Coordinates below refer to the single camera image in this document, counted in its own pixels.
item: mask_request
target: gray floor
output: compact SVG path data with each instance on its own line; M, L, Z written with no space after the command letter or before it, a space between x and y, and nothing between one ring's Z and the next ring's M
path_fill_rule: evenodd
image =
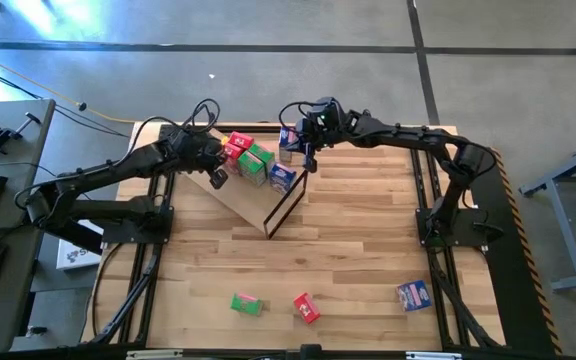
M412 46L405 0L5 1L0 39L167 44ZM576 1L417 0L427 46L576 47ZM335 95L390 123L425 123L415 55L130 53L0 50L0 61L119 117L180 119L204 97L223 120L275 119L293 100ZM575 56L428 57L439 117L505 157L515 187L555 168L576 149ZM20 79L29 89L48 96ZM0 100L24 98L0 85ZM128 133L128 125L108 123ZM57 116L42 164L54 171L117 158L127 141ZM112 198L115 188L94 194ZM552 209L543 196L518 198L544 285L572 275ZM51 270L49 243L33 284L32 323L50 336L14 349L76 343L94 269ZM576 355L576 290L548 293L565 353Z

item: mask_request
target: colored block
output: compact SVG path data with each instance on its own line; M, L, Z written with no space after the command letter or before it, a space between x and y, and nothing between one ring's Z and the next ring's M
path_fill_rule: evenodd
M270 169L275 164L275 153L259 144L252 144L248 151L264 162L266 174L269 174Z
M255 139L253 139L251 136L233 131L230 134L230 139L228 139L228 142L233 145L237 145L244 150L248 150L248 148L250 148L250 146L252 146L252 144L255 142Z
M297 177L295 170L277 163L270 169L268 181L274 190L285 195L290 190L295 177Z
M227 143L224 145L224 153L227 156L226 162L224 163L224 168L231 174L241 175L241 170L239 169L239 157L244 153L244 149L237 145Z
M290 164L292 161L292 153L286 151L285 147L295 141L295 138L296 136L294 132L285 127L281 128L279 131L279 161Z
M321 316L319 309L312 302L308 293L299 295L293 302L306 323L310 324Z
M404 311L414 311L428 307L431 304L428 289L423 280L417 280L397 286L397 293Z
M245 294L235 294L230 303L231 309L255 316L261 315L262 307L261 300Z
M266 168L263 161L259 160L255 155L245 151L238 159L239 169L241 175L250 180L256 186L266 181Z

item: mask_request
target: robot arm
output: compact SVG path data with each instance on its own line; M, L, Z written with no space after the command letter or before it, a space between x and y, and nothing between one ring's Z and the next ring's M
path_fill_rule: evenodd
M435 202L428 218L428 228L440 235L451 234L459 199L481 174L479 169L489 150L443 129L386 125L367 110L346 113L334 98L322 98L312 105L296 124L297 140L287 148L305 154L306 170L317 171L316 151L346 141L361 148L386 145L428 151L450 177L445 195ZM446 148L448 144L457 148L454 158Z
M155 207L148 196L129 201L91 201L77 200L79 195L130 178L151 178L182 171L205 171L212 186L219 189L228 178L218 169L224 161L218 139L208 132L180 127L168 138L135 149L121 160L77 169L35 185L24 206L33 225L89 251L101 253L101 236L79 225L77 220L106 221L128 227L120 232L122 234L153 232L166 227L162 226L167 218L164 216L166 210ZM129 238L139 242L139 237L131 235Z

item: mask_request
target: wooden table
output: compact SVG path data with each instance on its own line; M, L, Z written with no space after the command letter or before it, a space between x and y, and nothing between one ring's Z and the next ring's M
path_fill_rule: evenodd
M159 124L147 125L138 145L157 140L158 132ZM258 142L277 139L277 134L253 135ZM319 171L309 176L306 196L272 240L186 176L177 177L173 235L159 271L149 348L286 349L304 343L329 350L441 348L434 307L405 313L395 290L418 279L430 288L426 253L418 245L409 150L341 144L318 153L317 160ZM445 189L448 179L440 174ZM118 199L146 194L147 186L147 180L125 181ZM130 245L120 249L101 278L99 327L126 296L134 252ZM484 257L469 248L454 252L464 302L503 343ZM262 315L231 310L235 292L263 299ZM311 325L292 303L303 292L322 313ZM445 302L456 339L454 312ZM140 303L137 308L133 332ZM88 321L82 340L91 333Z

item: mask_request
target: red box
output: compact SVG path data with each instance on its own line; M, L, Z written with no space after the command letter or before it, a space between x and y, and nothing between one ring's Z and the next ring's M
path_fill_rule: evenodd
M253 139L251 136L244 135L236 131L233 131L232 134L230 134L230 139L228 139L228 143L237 145L244 150L248 150L254 142L255 139Z
M236 175L241 175L241 171L239 170L239 156L244 153L244 149L240 148L237 145L233 145L231 143L224 144L224 153L227 156L226 162L224 163L224 168L228 170L228 172Z
M310 324L321 316L319 309L317 309L317 306L312 302L312 298L308 293L297 296L293 302L306 323Z

